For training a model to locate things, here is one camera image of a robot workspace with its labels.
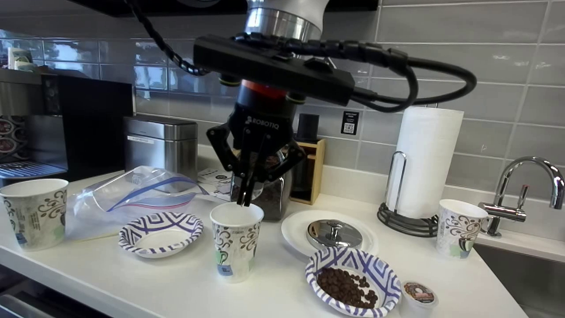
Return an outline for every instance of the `tile backsplash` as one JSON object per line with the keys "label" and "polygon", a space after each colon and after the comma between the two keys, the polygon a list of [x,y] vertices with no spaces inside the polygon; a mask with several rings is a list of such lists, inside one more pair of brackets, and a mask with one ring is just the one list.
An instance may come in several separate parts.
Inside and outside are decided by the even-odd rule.
{"label": "tile backsplash", "polygon": [[[155,28],[190,58],[193,37],[232,35],[241,16],[155,17]],[[412,56],[442,60],[472,70],[478,86],[469,95],[434,104],[462,109],[448,183],[492,190],[506,162],[539,155],[565,169],[565,0],[381,0],[377,12],[326,14],[324,38],[358,38],[396,47]],[[75,8],[65,14],[1,14],[0,54],[8,46],[31,49],[36,63],[79,70],[91,77],[135,86],[137,113],[192,118],[204,130],[223,122],[234,88],[216,74],[192,77],[156,49],[133,19],[112,19]],[[379,93],[405,93],[395,74],[354,61],[336,61],[356,84]],[[419,93],[458,84],[434,72],[418,72]],[[342,111],[359,113],[354,136],[340,134]],[[349,102],[347,107],[306,99],[298,111],[317,113],[326,139],[326,164],[386,173],[400,114],[384,114]],[[517,192],[547,197],[547,175],[527,166],[509,180]]]}

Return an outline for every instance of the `plate with coffee grounds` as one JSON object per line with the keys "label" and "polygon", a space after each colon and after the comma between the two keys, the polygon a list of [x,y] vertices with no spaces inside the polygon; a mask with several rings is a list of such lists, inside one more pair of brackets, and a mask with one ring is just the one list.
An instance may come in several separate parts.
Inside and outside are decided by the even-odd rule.
{"label": "plate with coffee grounds", "polygon": [[315,296],[347,316],[386,316],[400,300],[396,273],[377,256],[352,247],[315,250],[305,266]]}

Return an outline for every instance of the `white countertop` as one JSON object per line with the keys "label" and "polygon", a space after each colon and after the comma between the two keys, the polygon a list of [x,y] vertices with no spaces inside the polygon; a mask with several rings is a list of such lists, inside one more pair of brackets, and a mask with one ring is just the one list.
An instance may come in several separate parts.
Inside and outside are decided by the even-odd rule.
{"label": "white countertop", "polygon": [[[70,192],[84,185],[75,182]],[[190,203],[206,228],[197,243],[172,258],[146,261],[121,250],[116,236],[20,250],[1,206],[0,263],[109,316],[338,316],[305,284],[306,259],[283,243],[280,222],[262,222],[248,281],[222,282],[211,265],[209,208],[209,201]],[[435,254],[432,238],[388,229],[375,219],[375,205],[358,199],[321,194],[313,206],[291,203],[285,215],[310,208],[342,212],[372,228],[372,252],[388,261],[400,281],[419,281],[435,291],[435,318],[525,316],[474,250],[467,259],[444,259]]]}
{"label": "white countertop", "polygon": [[565,263],[565,242],[501,229],[501,236],[479,233],[476,243]]}

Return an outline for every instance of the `black machine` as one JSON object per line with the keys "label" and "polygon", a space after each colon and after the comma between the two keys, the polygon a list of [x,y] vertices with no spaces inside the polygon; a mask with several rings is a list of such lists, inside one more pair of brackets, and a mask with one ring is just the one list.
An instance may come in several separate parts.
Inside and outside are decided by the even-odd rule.
{"label": "black machine", "polygon": [[123,116],[132,86],[57,72],[0,70],[6,95],[0,116],[0,183],[38,176],[77,180],[125,166]]}
{"label": "black machine", "polygon": [[[317,40],[326,0],[248,0],[245,31],[230,38],[202,35],[193,42],[193,63],[181,60],[153,30],[137,0],[125,0],[156,46],[183,70],[200,76],[220,72],[223,84],[236,84],[234,111],[223,125],[211,127],[208,139],[227,171],[236,178],[236,203],[248,205],[257,182],[271,182],[305,155],[294,143],[291,122],[305,97],[347,104],[356,100],[375,111],[402,111],[411,104],[435,104],[465,95],[474,76],[456,65],[407,56],[396,49],[356,40]],[[354,86],[349,72],[329,58],[386,67],[405,79],[404,99]],[[418,97],[412,69],[460,77],[449,93]]]}

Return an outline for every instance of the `blue patterned plate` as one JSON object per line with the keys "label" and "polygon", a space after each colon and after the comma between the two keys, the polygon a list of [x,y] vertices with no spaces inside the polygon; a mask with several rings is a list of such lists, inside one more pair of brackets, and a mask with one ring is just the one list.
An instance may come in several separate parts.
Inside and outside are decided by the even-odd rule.
{"label": "blue patterned plate", "polygon": [[[317,273],[324,266],[340,268],[352,275],[365,277],[368,288],[377,296],[373,307],[354,307],[329,296],[317,284]],[[313,252],[305,266],[305,282],[324,303],[347,316],[386,316],[402,296],[400,281],[388,263],[361,249],[351,247],[331,247]]]}
{"label": "blue patterned plate", "polygon": [[165,258],[197,240],[202,224],[190,213],[158,212],[119,229],[119,247],[139,258]]}

